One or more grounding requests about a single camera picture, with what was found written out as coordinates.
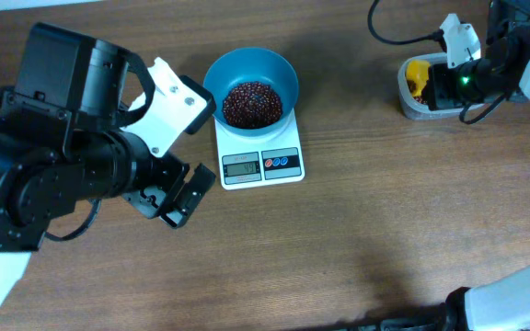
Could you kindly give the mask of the yellow plastic measuring scoop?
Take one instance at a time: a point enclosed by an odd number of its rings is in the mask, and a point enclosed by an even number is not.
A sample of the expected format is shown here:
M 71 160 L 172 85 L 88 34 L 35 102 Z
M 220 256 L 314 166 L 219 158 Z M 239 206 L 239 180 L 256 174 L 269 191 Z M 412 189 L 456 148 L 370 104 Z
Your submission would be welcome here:
M 423 90 L 429 81 L 429 69 L 431 64 L 426 60 L 412 60 L 405 71 L 406 81 L 413 80 Z

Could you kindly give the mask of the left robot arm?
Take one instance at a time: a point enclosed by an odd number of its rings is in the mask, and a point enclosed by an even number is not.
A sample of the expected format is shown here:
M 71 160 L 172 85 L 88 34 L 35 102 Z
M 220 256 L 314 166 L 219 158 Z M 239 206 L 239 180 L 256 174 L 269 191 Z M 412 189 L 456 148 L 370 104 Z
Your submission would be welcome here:
M 33 26 L 13 86 L 0 87 L 0 307 L 51 222 L 121 197 L 144 217 L 183 226 L 215 181 L 170 151 L 213 115 L 213 95 L 162 59 L 54 25 Z

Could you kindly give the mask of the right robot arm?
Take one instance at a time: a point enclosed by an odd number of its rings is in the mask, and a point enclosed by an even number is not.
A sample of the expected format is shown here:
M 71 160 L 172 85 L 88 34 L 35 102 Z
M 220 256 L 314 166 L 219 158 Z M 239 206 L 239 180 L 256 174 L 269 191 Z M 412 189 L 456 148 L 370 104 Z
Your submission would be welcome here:
M 422 96 L 431 110 L 460 108 L 465 124 L 505 101 L 530 100 L 530 1 L 490 3 L 487 49 L 468 24 L 440 26 L 447 62 L 434 64 Z M 491 284 L 461 288 L 446 300 L 446 330 L 530 330 L 530 266 Z

